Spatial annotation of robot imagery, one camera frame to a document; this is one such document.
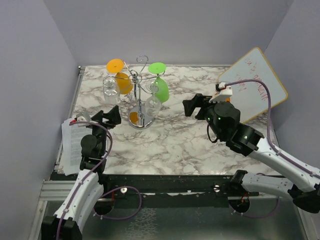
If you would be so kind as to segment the short clear glass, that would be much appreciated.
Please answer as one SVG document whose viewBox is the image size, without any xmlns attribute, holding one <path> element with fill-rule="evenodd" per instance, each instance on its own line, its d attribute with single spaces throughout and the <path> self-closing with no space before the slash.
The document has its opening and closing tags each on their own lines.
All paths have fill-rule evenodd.
<svg viewBox="0 0 320 240">
<path fill-rule="evenodd" d="M 107 76 L 103 79 L 103 96 L 108 105 L 116 105 L 120 101 L 120 89 L 113 77 Z"/>
</svg>

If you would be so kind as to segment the green plastic wine glass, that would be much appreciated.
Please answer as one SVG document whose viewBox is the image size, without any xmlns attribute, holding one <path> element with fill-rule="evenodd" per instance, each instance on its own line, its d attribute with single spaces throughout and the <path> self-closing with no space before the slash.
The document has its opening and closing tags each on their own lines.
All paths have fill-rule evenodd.
<svg viewBox="0 0 320 240">
<path fill-rule="evenodd" d="M 156 75 L 156 78 L 152 79 L 152 84 L 150 85 L 151 91 L 162 104 L 170 98 L 169 87 L 167 83 L 160 77 L 161 74 L 165 73 L 166 68 L 166 65 L 162 62 L 152 63 L 148 67 L 148 71 Z"/>
</svg>

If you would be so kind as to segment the tall clear wine glass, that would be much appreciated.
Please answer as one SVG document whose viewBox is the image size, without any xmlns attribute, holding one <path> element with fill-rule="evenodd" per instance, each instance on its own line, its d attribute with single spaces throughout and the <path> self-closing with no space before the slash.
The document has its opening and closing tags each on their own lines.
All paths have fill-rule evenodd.
<svg viewBox="0 0 320 240">
<path fill-rule="evenodd" d="M 150 85 L 151 96 L 145 101 L 145 110 L 149 117 L 155 118 L 161 109 L 161 102 L 156 97 L 159 88 L 155 83 Z"/>
</svg>

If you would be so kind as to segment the yellow-orange plastic wine glass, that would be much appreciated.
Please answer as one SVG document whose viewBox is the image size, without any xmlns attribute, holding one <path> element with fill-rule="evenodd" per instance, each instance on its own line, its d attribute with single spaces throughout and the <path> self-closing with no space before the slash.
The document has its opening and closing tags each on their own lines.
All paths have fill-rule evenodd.
<svg viewBox="0 0 320 240">
<path fill-rule="evenodd" d="M 123 72 L 125 62 L 120 58 L 114 58 L 106 64 L 106 70 L 110 74 L 115 74 L 114 78 L 119 87 L 121 95 L 129 94 L 133 89 L 132 80 Z"/>
</svg>

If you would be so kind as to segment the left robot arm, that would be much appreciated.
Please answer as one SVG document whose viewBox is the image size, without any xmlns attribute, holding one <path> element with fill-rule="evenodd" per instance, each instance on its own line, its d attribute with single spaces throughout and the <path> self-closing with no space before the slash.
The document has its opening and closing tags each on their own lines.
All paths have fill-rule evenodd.
<svg viewBox="0 0 320 240">
<path fill-rule="evenodd" d="M 85 126 L 91 130 L 81 138 L 81 161 L 76 181 L 59 209 L 46 216 L 41 223 L 43 240 L 81 240 L 83 228 L 99 197 L 106 197 L 111 190 L 108 182 L 100 180 L 107 157 L 113 146 L 110 130 L 121 124 L 119 106 L 109 112 L 99 111 L 92 117 L 68 122 L 72 129 Z"/>
</svg>

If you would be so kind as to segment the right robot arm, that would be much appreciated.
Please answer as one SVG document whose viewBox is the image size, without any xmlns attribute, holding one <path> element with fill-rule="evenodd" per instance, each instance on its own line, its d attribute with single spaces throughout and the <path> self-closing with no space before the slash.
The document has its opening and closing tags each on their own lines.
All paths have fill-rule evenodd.
<svg viewBox="0 0 320 240">
<path fill-rule="evenodd" d="M 240 196 L 244 192 L 259 192 L 291 199 L 300 209 L 317 214 L 320 211 L 320 170 L 308 166 L 302 170 L 286 160 L 290 157 L 278 147 L 271 147 L 268 139 L 258 130 L 240 123 L 241 112 L 230 102 L 210 102 L 210 96 L 197 93 L 192 99 L 183 100 L 185 116 L 196 108 L 197 120 L 205 120 L 216 135 L 232 151 L 249 156 L 269 166 L 283 177 L 271 177 L 238 170 L 230 182 L 229 189 Z"/>
</svg>

